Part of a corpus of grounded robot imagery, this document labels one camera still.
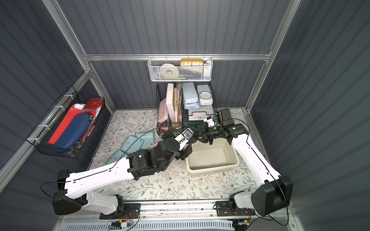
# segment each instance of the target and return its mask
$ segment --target zip tie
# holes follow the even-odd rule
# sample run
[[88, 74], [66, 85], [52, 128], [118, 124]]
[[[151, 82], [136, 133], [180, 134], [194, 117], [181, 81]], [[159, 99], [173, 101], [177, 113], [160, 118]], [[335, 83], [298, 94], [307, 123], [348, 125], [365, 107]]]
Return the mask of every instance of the zip tie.
[[49, 129], [49, 131], [50, 131], [50, 127], [49, 127], [49, 125], [38, 125], [38, 127], [45, 127], [45, 128], [47, 128], [47, 129]]
[[36, 143], [41, 143], [39, 138], [27, 138], [26, 140], [35, 140], [35, 143], [33, 145], [35, 145]]
[[55, 108], [62, 108], [63, 109], [63, 111], [65, 111], [65, 109], [64, 109], [64, 107], [63, 107], [63, 105], [61, 105], [61, 106], [54, 106]]
[[64, 96], [70, 96], [73, 99], [73, 95], [64, 95]]

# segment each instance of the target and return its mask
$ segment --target white mesh basket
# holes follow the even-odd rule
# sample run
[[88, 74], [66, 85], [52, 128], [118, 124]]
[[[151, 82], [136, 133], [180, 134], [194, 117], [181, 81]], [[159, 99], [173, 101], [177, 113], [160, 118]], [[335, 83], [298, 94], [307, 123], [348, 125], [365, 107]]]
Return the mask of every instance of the white mesh basket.
[[166, 60], [152, 56], [148, 59], [150, 80], [155, 82], [210, 81], [213, 67], [212, 57], [205, 58], [203, 63], [204, 66], [180, 67], [180, 58]]

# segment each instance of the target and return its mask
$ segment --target red folder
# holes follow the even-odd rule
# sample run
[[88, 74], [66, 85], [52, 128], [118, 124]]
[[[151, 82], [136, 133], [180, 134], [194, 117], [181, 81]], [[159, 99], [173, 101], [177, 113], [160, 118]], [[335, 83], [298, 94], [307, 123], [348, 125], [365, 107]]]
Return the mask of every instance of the red folder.
[[[68, 127], [72, 119], [80, 113], [84, 113], [84, 111], [74, 108], [73, 106], [68, 110], [67, 114], [63, 118], [62, 122], [59, 124], [58, 128], [55, 130], [54, 134], [49, 139], [48, 143], [54, 145], [55, 142], [59, 139], [59, 137], [63, 134], [64, 130]], [[89, 112], [93, 116], [96, 115], [96, 111]]]

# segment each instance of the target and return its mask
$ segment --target pink container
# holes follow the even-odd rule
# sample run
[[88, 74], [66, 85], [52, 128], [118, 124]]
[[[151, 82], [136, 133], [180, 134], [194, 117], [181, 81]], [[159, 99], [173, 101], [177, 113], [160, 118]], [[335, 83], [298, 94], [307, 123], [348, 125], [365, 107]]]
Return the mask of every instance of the pink container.
[[168, 109], [166, 106], [166, 98], [159, 103], [158, 123], [163, 123], [168, 119]]

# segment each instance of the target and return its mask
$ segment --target black wire basket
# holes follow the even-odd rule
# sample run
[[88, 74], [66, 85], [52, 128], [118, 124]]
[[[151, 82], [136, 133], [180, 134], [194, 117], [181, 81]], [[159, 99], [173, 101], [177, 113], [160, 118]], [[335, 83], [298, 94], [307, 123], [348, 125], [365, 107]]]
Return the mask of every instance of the black wire basket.
[[[215, 116], [217, 111], [217, 104], [215, 95], [212, 90], [212, 86], [210, 82], [193, 82], [195, 87], [197, 85], [209, 85], [209, 88], [211, 89], [212, 98], [213, 98], [213, 104], [212, 105], [206, 105], [201, 106], [200, 108], [196, 109], [184, 109], [184, 106], [182, 105], [182, 122], [176, 122], [171, 123], [168, 121], [165, 121], [163, 123], [157, 123], [157, 133], [158, 135], [162, 136], [164, 134], [164, 130], [161, 129], [161, 126], [171, 126], [176, 129], [169, 128], [169, 131], [172, 132], [174, 135], [180, 134], [182, 131], [184, 131], [186, 128], [197, 128], [200, 125], [202, 125], [204, 122], [202, 120], [193, 120], [189, 121], [189, 115], [192, 116], [194, 112], [205, 112], [209, 116]], [[159, 104], [160, 102], [166, 98], [167, 94], [167, 83], [159, 83], [157, 84], [157, 114], [159, 112]]]
[[65, 150], [63, 152], [56, 152], [54, 150], [54, 145], [49, 144], [48, 141], [52, 137], [55, 130], [58, 128], [59, 124], [62, 122], [63, 118], [67, 114], [68, 110], [72, 107], [72, 105], [76, 103], [86, 104], [92, 98], [103, 99], [100, 96], [90, 95], [90, 94], [82, 93], [82, 92], [74, 92], [63, 103], [63, 105], [59, 107], [59, 110], [54, 114], [53, 118], [50, 120], [48, 125], [44, 126], [44, 128], [38, 135], [39, 138], [38, 139], [27, 139], [27, 141], [30, 142], [35, 147], [35, 149], [39, 151], [41, 154], [77, 159], [80, 148], [84, 145], [85, 140], [88, 139], [90, 133], [95, 127], [96, 121], [99, 119], [99, 116], [102, 114], [102, 110], [104, 108], [104, 100], [103, 100], [103, 104], [101, 106], [99, 114], [96, 117], [91, 115], [92, 122], [90, 126], [86, 130], [85, 134], [81, 137], [81, 139], [75, 145], [73, 145], [70, 149]]
[[[159, 104], [164, 98], [166, 98], [167, 94], [167, 83], [159, 83], [157, 84], [157, 117], [159, 114]], [[164, 134], [164, 131], [162, 126], [170, 126], [174, 128], [169, 128], [169, 131], [172, 132], [174, 135], [179, 135], [182, 132], [182, 123], [181, 122], [169, 122], [166, 120], [163, 123], [157, 123], [157, 133], [158, 135], [162, 136]]]
[[215, 94], [213, 93], [212, 85], [210, 82], [194, 82], [195, 87], [198, 85], [209, 85], [211, 90], [213, 104], [201, 106], [195, 109], [183, 109], [182, 110], [182, 126], [183, 128], [197, 128], [204, 122], [202, 120], [189, 120], [189, 116], [192, 116], [194, 112], [205, 112], [208, 116], [214, 117], [217, 111], [217, 104], [215, 99]]

